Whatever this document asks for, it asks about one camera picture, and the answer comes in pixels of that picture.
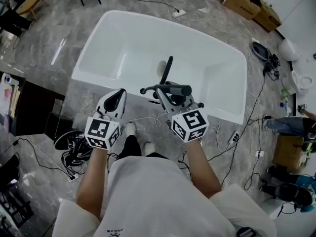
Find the cardboard box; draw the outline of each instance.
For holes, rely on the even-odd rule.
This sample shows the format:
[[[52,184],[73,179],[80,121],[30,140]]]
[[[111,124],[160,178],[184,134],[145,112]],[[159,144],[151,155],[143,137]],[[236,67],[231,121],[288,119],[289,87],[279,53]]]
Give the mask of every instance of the cardboard box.
[[[299,170],[301,168],[301,156],[304,154],[302,151],[303,143],[304,139],[299,136],[279,135],[273,164],[287,167],[292,171]]]
[[[260,12],[260,7],[250,0],[221,0],[221,2],[248,20],[253,19]]]
[[[259,25],[261,25],[268,32],[275,30],[281,25],[281,20],[277,13],[268,6],[264,1],[260,0],[260,12],[253,18]]]

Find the human arm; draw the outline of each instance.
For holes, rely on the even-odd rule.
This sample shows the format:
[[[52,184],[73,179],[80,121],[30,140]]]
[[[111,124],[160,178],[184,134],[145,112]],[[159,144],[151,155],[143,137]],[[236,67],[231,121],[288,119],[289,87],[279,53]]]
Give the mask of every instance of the human arm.
[[[315,120],[316,121],[316,115],[313,114],[313,113],[310,113],[306,110],[301,110],[301,114],[305,114],[307,117],[309,117],[310,119],[312,120]]]
[[[207,198],[222,190],[198,140],[186,144],[193,185]]]
[[[76,204],[100,219],[108,151],[94,148],[79,185]]]

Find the white shirt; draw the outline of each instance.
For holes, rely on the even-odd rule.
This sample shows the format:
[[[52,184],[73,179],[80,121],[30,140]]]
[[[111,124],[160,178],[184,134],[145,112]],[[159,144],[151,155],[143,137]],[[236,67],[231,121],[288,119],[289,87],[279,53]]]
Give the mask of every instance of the white shirt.
[[[115,161],[106,195],[101,223],[75,203],[62,201],[53,237],[234,237],[235,227],[277,236],[272,220],[238,185],[208,200],[167,159]]]

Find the marble floor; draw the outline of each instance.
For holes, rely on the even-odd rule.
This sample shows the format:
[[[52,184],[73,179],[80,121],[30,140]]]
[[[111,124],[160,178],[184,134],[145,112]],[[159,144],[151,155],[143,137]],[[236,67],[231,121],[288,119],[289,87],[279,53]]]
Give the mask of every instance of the marble floor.
[[[136,0],[46,0],[49,6],[40,4],[36,8],[38,20],[25,32],[20,42],[14,43],[15,38],[8,41],[4,37],[0,47],[0,70],[25,77],[27,80],[66,95],[62,107],[62,114],[74,120],[74,128],[84,130],[86,119],[92,114],[97,101],[104,94],[104,89],[71,80],[71,74],[77,58],[94,26],[100,17],[109,10],[118,9],[144,13],[177,23],[169,13],[169,7],[159,3],[146,3]],[[245,114],[249,115],[253,109],[256,99],[251,95],[258,96],[263,84],[262,64],[249,54],[249,45],[252,38],[258,40],[280,58],[281,76],[290,71],[289,64],[282,59],[277,44],[281,38],[277,33],[267,33],[254,21],[247,21],[238,14],[221,5],[220,0],[158,0],[169,3],[177,8],[182,8],[191,15],[190,19],[183,23],[186,26],[202,31],[208,35],[226,42],[240,50],[248,57],[248,79]],[[61,41],[66,41],[57,59],[52,62],[55,52]],[[266,79],[265,86],[252,115],[256,119],[263,114],[270,114],[273,117],[281,117],[279,107],[282,85],[280,81]],[[143,117],[158,117],[163,112],[149,110],[142,106],[127,104],[124,120],[138,119]],[[161,126],[156,126],[155,119],[146,118],[136,120],[137,136],[141,146],[147,141],[156,143],[158,153],[161,153],[171,160],[177,161],[184,151],[184,145],[167,128],[166,117],[159,118]],[[209,118],[212,127],[209,128],[203,138],[203,148],[207,157],[219,154],[218,146],[224,150],[227,146],[232,132],[245,127],[238,126],[225,120]],[[247,127],[244,135],[238,143],[235,151],[234,162],[231,172],[226,178],[224,188],[229,184],[237,183],[243,187],[249,178],[256,158],[251,155],[259,149],[258,125],[252,124]],[[61,165],[60,157],[62,152],[53,147],[53,142],[44,134],[26,136],[34,145],[36,154],[41,164],[55,167],[54,160]],[[3,152],[16,140],[11,134],[7,134],[0,126],[0,152]],[[260,131],[261,149],[265,151],[263,158],[259,159],[256,171],[261,173],[271,164],[277,136],[269,131]],[[124,136],[120,137],[114,148],[119,153],[123,147]],[[11,148],[5,155],[0,157],[0,162],[6,162],[15,152],[21,157],[20,176],[18,184],[23,197],[31,201],[31,207],[35,213],[22,227],[25,236],[40,237],[51,225],[57,215],[58,206],[62,199],[74,199],[80,178],[69,182],[64,173],[58,170],[42,168],[36,162],[33,150],[24,141]],[[226,176],[232,159],[233,150],[230,150],[220,157],[210,161],[219,180]],[[263,202],[265,197],[258,191],[259,180],[254,177],[253,184],[247,193],[257,202]]]

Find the white bathtub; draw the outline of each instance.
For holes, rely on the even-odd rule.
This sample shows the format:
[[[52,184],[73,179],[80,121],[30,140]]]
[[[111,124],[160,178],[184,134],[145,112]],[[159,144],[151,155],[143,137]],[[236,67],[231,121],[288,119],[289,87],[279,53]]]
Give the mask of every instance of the white bathtub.
[[[132,12],[106,12],[85,44],[72,79],[109,89],[125,88],[127,100],[160,105],[153,92],[160,82],[157,67],[173,56],[167,80],[192,87],[208,115],[243,123],[247,62],[237,49],[207,34],[168,20]]]

